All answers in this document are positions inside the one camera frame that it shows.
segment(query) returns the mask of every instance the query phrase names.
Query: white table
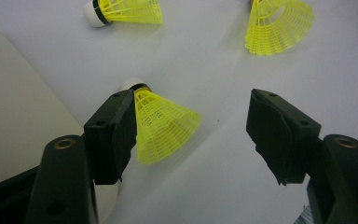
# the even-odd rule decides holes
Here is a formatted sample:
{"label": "white table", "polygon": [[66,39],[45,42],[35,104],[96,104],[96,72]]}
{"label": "white table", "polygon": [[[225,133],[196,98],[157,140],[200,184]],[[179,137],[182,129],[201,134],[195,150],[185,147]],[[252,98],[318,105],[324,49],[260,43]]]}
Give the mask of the white table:
{"label": "white table", "polygon": [[278,186],[245,124],[251,89],[272,91],[330,133],[358,138],[358,1],[308,0],[315,21],[285,53],[244,48],[247,0],[160,0],[164,24],[95,29],[87,0],[0,1],[0,32],[84,124],[123,80],[201,113],[196,135],[155,165],[133,158],[106,223],[293,223],[306,184]]}

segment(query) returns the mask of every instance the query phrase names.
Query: shuttlecock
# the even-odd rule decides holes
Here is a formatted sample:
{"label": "shuttlecock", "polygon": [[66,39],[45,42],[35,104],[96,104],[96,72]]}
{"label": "shuttlecock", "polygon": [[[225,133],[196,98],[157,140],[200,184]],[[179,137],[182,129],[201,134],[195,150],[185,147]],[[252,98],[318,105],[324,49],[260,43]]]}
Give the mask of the shuttlecock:
{"label": "shuttlecock", "polygon": [[158,0],[93,0],[84,6],[84,15],[94,27],[112,21],[162,24]]}
{"label": "shuttlecock", "polygon": [[305,37],[313,18],[299,0],[252,0],[245,47],[257,55],[283,52]]}
{"label": "shuttlecock", "polygon": [[134,90],[136,144],[142,164],[155,163],[172,155],[200,126],[200,114],[153,93],[138,78],[127,80],[121,89]]}

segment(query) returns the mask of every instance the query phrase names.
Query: yellow shuttlecock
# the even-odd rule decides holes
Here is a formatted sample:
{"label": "yellow shuttlecock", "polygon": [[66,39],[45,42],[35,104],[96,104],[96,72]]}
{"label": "yellow shuttlecock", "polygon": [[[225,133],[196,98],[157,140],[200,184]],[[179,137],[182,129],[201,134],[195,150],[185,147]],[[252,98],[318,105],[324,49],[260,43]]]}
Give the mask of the yellow shuttlecock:
{"label": "yellow shuttlecock", "polygon": [[138,78],[127,80],[121,89],[134,90],[136,144],[142,164],[155,163],[172,155],[200,126],[200,114],[153,93]]}
{"label": "yellow shuttlecock", "polygon": [[84,15],[94,27],[112,21],[162,24],[158,0],[93,0],[84,6]]}
{"label": "yellow shuttlecock", "polygon": [[245,47],[271,55],[290,49],[307,34],[312,7],[299,0],[253,0]]}

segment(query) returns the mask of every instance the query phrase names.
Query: screw hole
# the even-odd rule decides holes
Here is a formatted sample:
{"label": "screw hole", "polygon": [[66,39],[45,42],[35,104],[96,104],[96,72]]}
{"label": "screw hole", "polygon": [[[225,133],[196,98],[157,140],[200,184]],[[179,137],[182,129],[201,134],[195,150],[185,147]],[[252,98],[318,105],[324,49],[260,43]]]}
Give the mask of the screw hole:
{"label": "screw hole", "polygon": [[357,144],[346,138],[336,138],[336,143],[342,147],[357,148]]}
{"label": "screw hole", "polygon": [[72,138],[65,138],[62,139],[61,141],[58,141],[54,144],[54,147],[56,149],[66,149],[68,147],[71,147],[75,144],[75,140]]}
{"label": "screw hole", "polygon": [[47,210],[49,216],[57,216],[65,211],[67,203],[65,201],[57,201],[52,203]]}

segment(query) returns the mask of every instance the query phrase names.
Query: black band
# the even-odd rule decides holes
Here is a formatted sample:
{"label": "black band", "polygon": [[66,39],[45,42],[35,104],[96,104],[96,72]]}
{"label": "black band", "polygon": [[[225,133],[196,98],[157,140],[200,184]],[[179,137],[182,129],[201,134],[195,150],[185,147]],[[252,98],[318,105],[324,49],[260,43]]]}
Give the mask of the black band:
{"label": "black band", "polygon": [[106,20],[106,18],[104,17],[103,13],[101,12],[100,5],[98,4],[98,0],[92,1],[92,5],[94,6],[94,10],[95,10],[95,13],[98,16],[98,19],[100,19],[100,21],[103,24],[109,23],[109,21]]}
{"label": "black band", "polygon": [[141,89],[141,88],[143,88],[143,87],[146,87],[146,88],[150,89],[150,88],[149,88],[146,84],[144,84],[144,83],[136,84],[136,85],[132,86],[130,89],[132,89],[133,91],[137,91],[137,90],[139,90],[139,89]]}

